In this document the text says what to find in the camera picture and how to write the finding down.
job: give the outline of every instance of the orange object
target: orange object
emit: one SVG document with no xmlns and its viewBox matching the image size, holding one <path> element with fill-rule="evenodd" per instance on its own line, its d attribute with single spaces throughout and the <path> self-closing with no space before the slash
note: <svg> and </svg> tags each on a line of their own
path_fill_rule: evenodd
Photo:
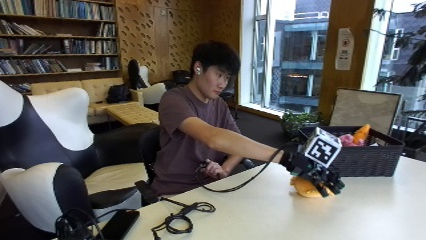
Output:
<svg viewBox="0 0 426 240">
<path fill-rule="evenodd" d="M 307 198 L 321 198 L 321 193 L 318 192 L 315 186 L 306 179 L 301 177 L 293 177 L 290 180 L 290 186 L 294 186 L 297 193 Z M 331 190 L 325 188 L 329 195 L 334 195 Z"/>
<path fill-rule="evenodd" d="M 369 136 L 370 124 L 363 125 L 354 134 L 354 144 L 359 144 L 359 141 L 365 142 Z"/>
</svg>

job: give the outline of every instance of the black bag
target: black bag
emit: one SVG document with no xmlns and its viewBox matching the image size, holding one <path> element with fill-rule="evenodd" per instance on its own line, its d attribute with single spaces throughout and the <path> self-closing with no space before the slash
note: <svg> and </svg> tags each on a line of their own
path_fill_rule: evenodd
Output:
<svg viewBox="0 0 426 240">
<path fill-rule="evenodd" d="M 113 85 L 109 87 L 108 97 L 106 97 L 108 103 L 126 102 L 129 100 L 130 100 L 130 91 L 129 91 L 129 87 L 125 84 Z"/>
</svg>

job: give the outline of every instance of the man's right arm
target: man's right arm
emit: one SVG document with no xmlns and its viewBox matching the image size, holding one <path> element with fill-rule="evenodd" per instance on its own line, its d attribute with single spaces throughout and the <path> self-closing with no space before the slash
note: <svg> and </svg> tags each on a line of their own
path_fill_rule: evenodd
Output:
<svg viewBox="0 0 426 240">
<path fill-rule="evenodd" d="M 269 161 L 272 155 L 277 151 L 276 148 L 256 142 L 241 134 L 213 127 L 197 117 L 186 118 L 178 129 L 190 137 L 201 141 L 216 151 L 225 152 L 230 155 L 237 155 L 245 158 Z M 282 151 L 274 158 L 274 162 L 280 162 Z"/>
</svg>

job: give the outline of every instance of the black cable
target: black cable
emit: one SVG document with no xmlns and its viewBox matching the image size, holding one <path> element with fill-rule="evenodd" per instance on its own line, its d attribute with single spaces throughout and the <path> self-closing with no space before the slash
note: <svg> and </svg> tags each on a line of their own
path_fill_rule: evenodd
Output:
<svg viewBox="0 0 426 240">
<path fill-rule="evenodd" d="M 244 183 L 241 183 L 238 186 L 233 187 L 233 188 L 229 188 L 229 189 L 222 189 L 222 190 L 216 190 L 216 189 L 212 189 L 209 187 L 206 187 L 200 179 L 198 179 L 198 172 L 200 170 L 202 169 L 202 166 L 200 166 L 196 170 L 196 179 L 197 179 L 197 182 L 200 183 L 201 187 L 212 192 L 218 192 L 218 193 L 228 193 L 228 192 L 233 192 L 233 191 L 237 191 L 238 189 L 241 189 L 245 185 L 248 185 L 256 178 L 257 176 L 265 171 L 266 167 L 269 166 L 270 162 L 274 160 L 276 156 L 278 155 L 280 151 L 284 150 L 286 147 L 289 147 L 290 145 L 294 145 L 294 144 L 299 144 L 297 142 L 289 142 L 286 144 L 284 144 L 277 150 L 276 152 L 272 154 L 268 162 L 265 163 L 264 167 L 261 168 L 261 170 L 258 171 L 258 173 L 252 177 L 249 178 L 249 180 L 246 180 Z"/>
<path fill-rule="evenodd" d="M 192 212 L 193 210 L 200 211 L 200 212 L 208 212 L 208 213 L 212 213 L 216 211 L 213 204 L 210 204 L 208 202 L 196 202 L 190 205 L 186 205 L 186 204 L 177 202 L 177 201 L 173 201 L 172 199 L 168 199 L 168 198 L 161 197 L 160 200 L 168 201 L 178 206 L 182 206 L 184 208 L 181 209 L 181 211 L 177 214 L 170 214 L 170 216 L 168 216 L 165 218 L 164 222 L 150 229 L 152 234 L 154 236 L 154 240 L 161 240 L 157 232 L 164 229 L 166 229 L 168 232 L 172 234 L 182 234 L 182 233 L 192 232 L 194 226 L 193 226 L 193 223 L 192 223 L 189 217 L 186 217 L 186 214 L 189 212 Z M 172 227 L 172 223 L 176 220 L 185 221 L 188 224 L 186 228 L 177 229 L 177 228 Z"/>
<path fill-rule="evenodd" d="M 134 209 L 114 209 L 97 217 L 92 217 L 83 209 L 72 208 L 69 209 L 55 221 L 55 233 L 59 240 L 104 240 L 104 235 L 101 228 L 98 227 L 98 220 L 108 214 L 117 212 L 120 210 L 133 211 Z M 98 233 L 97 236 L 93 235 L 93 227 Z"/>
</svg>

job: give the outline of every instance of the dark hair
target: dark hair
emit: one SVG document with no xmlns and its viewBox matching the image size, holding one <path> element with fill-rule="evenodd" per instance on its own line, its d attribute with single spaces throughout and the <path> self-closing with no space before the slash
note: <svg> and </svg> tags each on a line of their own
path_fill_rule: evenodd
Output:
<svg viewBox="0 0 426 240">
<path fill-rule="evenodd" d="M 200 61 L 204 70 L 216 66 L 221 71 L 237 76 L 240 71 L 240 57 L 232 47 L 217 41 L 208 41 L 196 46 L 190 61 L 190 77 L 194 75 L 194 63 Z"/>
</svg>

